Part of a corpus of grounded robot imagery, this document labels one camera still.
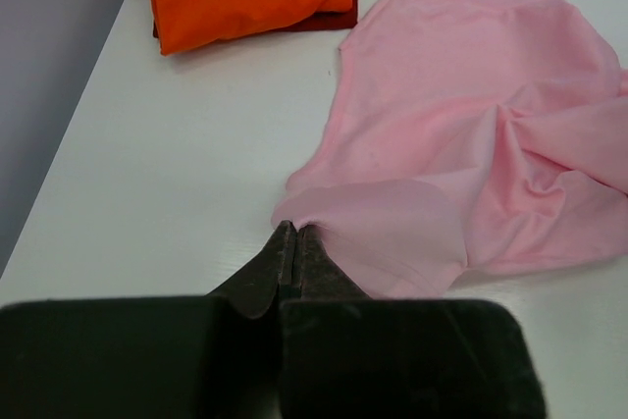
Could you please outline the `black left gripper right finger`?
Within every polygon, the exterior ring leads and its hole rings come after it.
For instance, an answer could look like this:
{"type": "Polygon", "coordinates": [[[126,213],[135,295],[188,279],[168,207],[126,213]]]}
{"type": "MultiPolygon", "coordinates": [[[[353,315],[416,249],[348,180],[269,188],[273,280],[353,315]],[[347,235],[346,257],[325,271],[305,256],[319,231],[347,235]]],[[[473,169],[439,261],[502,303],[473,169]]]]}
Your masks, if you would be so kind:
{"type": "Polygon", "coordinates": [[[286,418],[544,418],[523,330],[486,299],[372,299],[315,229],[280,280],[286,418]]]}

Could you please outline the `pink t shirt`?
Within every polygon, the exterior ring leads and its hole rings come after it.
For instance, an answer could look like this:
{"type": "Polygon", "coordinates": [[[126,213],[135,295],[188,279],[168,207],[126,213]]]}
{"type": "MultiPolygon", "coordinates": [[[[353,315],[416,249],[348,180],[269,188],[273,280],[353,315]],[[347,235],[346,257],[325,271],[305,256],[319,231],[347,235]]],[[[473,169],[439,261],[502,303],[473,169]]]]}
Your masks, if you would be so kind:
{"type": "Polygon", "coordinates": [[[379,0],[274,223],[367,293],[627,252],[627,73],[567,0],[379,0]]]}

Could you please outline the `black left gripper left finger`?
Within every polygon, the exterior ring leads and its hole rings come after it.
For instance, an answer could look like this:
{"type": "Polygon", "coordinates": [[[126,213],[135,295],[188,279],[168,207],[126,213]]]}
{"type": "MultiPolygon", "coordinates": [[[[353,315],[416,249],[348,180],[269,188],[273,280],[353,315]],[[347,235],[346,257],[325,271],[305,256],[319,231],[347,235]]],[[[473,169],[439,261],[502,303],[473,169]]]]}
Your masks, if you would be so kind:
{"type": "Polygon", "coordinates": [[[296,232],[205,295],[38,300],[1,310],[5,418],[276,418],[277,297],[296,232]]]}

